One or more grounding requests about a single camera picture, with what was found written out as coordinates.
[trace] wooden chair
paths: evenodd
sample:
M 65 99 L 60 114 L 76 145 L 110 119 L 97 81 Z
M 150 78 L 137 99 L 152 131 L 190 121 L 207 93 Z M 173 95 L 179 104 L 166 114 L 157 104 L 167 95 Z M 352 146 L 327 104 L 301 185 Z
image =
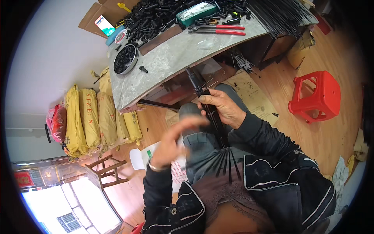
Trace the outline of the wooden chair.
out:
M 105 168 L 104 163 L 105 163 L 106 160 L 109 160 L 109 159 L 116 162 L 116 164 Z M 94 166 L 97 166 L 100 163 L 102 164 L 102 169 L 101 170 L 95 171 L 94 169 L 92 169 Z M 91 163 L 90 165 L 85 164 L 86 174 L 87 174 L 88 179 L 94 185 L 96 185 L 99 189 L 104 190 L 104 188 L 106 188 L 106 187 L 113 186 L 113 185 L 118 185 L 120 183 L 124 183 L 124 182 L 129 181 L 128 179 L 121 179 L 121 178 L 118 177 L 117 168 L 124 165 L 125 163 L 127 163 L 125 160 L 119 161 L 119 160 L 113 158 L 112 155 L 109 155 L 109 156 L 106 156 L 105 158 L 99 159 L 97 162 Z M 101 179 L 104 178 L 104 177 L 107 177 L 107 176 L 113 176 L 116 179 L 116 181 L 103 184 L 101 182 Z

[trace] red sign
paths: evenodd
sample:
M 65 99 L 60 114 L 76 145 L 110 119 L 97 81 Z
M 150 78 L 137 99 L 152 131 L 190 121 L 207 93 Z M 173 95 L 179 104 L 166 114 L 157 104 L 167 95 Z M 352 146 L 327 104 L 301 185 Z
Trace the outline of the red sign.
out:
M 16 180 L 18 182 L 18 185 L 22 187 L 28 187 L 33 186 L 34 182 L 30 177 L 30 173 L 28 171 L 22 171 L 22 172 L 15 172 L 14 176 L 16 177 Z

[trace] smartphone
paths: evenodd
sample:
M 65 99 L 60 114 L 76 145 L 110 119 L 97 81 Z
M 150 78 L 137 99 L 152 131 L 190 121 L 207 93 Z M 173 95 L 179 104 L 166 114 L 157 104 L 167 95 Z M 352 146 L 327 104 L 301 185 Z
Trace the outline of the smartphone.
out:
M 95 24 L 105 33 L 110 36 L 116 29 L 102 16 L 95 21 Z

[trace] black jacket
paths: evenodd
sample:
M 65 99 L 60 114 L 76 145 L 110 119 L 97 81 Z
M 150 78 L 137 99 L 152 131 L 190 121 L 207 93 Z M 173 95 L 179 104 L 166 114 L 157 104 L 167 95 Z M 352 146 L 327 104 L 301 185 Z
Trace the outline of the black jacket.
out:
M 256 151 L 257 156 L 244 156 L 244 186 L 277 232 L 300 233 L 334 213 L 333 183 L 289 137 L 250 113 L 234 132 Z M 204 232 L 205 207 L 188 182 L 182 183 L 176 204 L 171 204 L 171 169 L 148 167 L 143 183 L 143 234 Z

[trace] hand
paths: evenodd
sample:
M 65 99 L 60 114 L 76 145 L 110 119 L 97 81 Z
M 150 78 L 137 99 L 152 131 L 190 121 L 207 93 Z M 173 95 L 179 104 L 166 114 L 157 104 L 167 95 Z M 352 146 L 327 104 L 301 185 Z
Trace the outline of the hand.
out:
M 181 133 L 187 129 L 196 128 L 200 125 L 208 125 L 209 120 L 201 116 L 188 116 L 180 122 L 174 124 L 162 137 L 161 143 L 155 150 L 150 164 L 157 168 L 169 165 L 181 154 L 186 153 L 186 149 L 177 145 L 177 140 Z
M 203 104 L 215 105 L 222 123 L 230 125 L 233 129 L 238 129 L 243 123 L 246 112 L 225 93 L 215 89 L 209 89 L 210 95 L 201 95 L 197 107 L 202 110 Z M 205 110 L 201 111 L 202 116 L 206 116 Z

